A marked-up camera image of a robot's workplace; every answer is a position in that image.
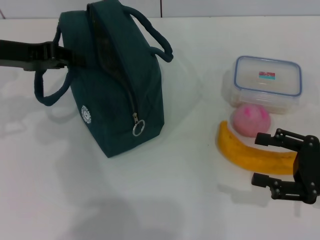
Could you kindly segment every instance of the bag handle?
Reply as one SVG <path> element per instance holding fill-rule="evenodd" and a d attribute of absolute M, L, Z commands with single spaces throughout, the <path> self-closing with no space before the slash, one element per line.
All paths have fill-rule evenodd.
<path fill-rule="evenodd" d="M 164 52 L 156 47 L 150 47 L 151 48 L 151 54 L 157 54 L 160 58 L 162 58 L 167 63 L 170 63 L 172 59 L 174 58 L 172 54 L 172 48 L 170 46 L 170 43 L 162 36 L 157 30 L 154 29 L 151 22 L 138 10 L 128 7 L 128 6 L 122 6 L 123 11 L 127 14 L 130 14 L 134 16 L 138 21 L 144 26 L 145 30 L 147 30 L 150 35 L 161 45 L 161 47 L 164 49 Z"/>
<path fill-rule="evenodd" d="M 59 40 L 61 37 L 61 29 L 58 26 L 56 29 L 56 33 L 53 39 L 53 43 L 56 45 L 59 45 Z M 36 99 L 46 105 L 46 106 L 52 106 L 53 104 L 55 104 L 61 97 L 63 94 L 66 93 L 66 91 L 68 90 L 68 88 L 71 85 L 71 78 L 70 77 L 66 77 L 65 81 L 62 85 L 62 87 L 56 91 L 55 93 L 53 93 L 50 96 L 44 96 L 44 78 L 43 75 L 45 74 L 47 70 L 37 70 L 35 72 L 35 76 L 34 76 L 34 95 L 36 97 Z"/>

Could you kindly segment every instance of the plastic food container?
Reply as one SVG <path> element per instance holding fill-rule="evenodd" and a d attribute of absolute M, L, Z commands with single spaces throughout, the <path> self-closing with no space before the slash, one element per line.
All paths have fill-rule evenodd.
<path fill-rule="evenodd" d="M 285 113 L 299 104 L 302 73 L 298 64 L 254 56 L 235 63 L 231 104 L 259 104 L 271 113 Z"/>

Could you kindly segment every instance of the pink ball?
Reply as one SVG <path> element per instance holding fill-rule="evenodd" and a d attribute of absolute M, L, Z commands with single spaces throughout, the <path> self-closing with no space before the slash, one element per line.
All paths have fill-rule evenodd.
<path fill-rule="evenodd" d="M 255 138 L 257 133 L 266 133 L 270 125 L 270 115 L 260 105 L 241 105 L 235 110 L 233 115 L 233 128 L 245 137 Z"/>

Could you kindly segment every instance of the banana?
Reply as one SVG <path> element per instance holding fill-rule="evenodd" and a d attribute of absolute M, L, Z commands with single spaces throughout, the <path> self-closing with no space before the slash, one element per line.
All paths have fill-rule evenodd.
<path fill-rule="evenodd" d="M 246 170 L 265 174 L 293 174 L 296 152 L 265 151 L 246 146 L 228 129 L 227 121 L 220 123 L 217 146 L 230 162 Z"/>

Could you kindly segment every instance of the dark green bag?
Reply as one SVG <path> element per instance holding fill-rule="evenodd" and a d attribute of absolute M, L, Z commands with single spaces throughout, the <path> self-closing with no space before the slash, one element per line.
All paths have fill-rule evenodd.
<path fill-rule="evenodd" d="M 150 47 L 134 16 L 159 42 Z M 77 108 L 107 157 L 130 150 L 160 134 L 164 125 L 158 55 L 173 59 L 168 41 L 139 11 L 118 0 L 88 4 L 86 11 L 61 14 L 54 42 L 85 56 L 86 67 L 68 66 L 61 89 L 44 97 L 43 74 L 35 73 L 36 98 L 54 104 L 71 86 Z"/>

